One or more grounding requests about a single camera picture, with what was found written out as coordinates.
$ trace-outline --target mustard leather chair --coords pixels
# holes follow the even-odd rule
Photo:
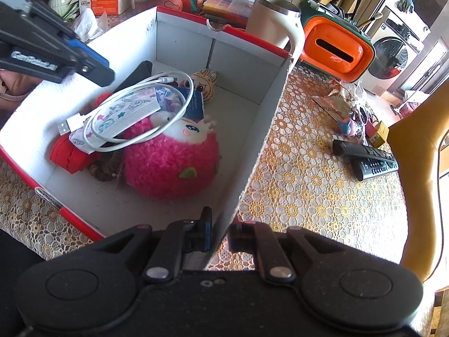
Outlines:
[[[432,275],[443,252],[439,148],[448,129],[446,81],[411,115],[392,125],[388,134],[388,143],[399,164],[409,225],[400,263],[422,281]]]

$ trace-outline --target pink plush toy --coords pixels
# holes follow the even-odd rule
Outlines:
[[[158,111],[127,129],[123,136],[134,138],[165,125],[173,113]],[[175,199],[201,191],[215,177],[219,166],[219,146],[214,122],[181,118],[162,134],[124,149],[127,183],[145,196]]]

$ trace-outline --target plush toy eye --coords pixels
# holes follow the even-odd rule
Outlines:
[[[186,125],[185,127],[189,130],[196,131],[196,133],[199,133],[199,129],[197,127],[194,127],[193,125]]]

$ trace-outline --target mug handle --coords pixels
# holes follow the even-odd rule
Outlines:
[[[292,21],[286,15],[277,14],[276,19],[271,18],[273,24],[280,26],[284,31],[286,31],[288,39],[290,40],[290,65],[288,68],[288,73],[293,70],[296,62],[298,61],[301,53],[304,49],[305,44],[305,34],[304,29],[299,22]]]

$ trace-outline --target yellow small box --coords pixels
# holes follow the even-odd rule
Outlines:
[[[385,125],[384,122],[380,122],[376,125],[376,133],[374,133],[368,140],[371,142],[373,147],[379,148],[382,144],[387,142],[388,132],[390,129]]]

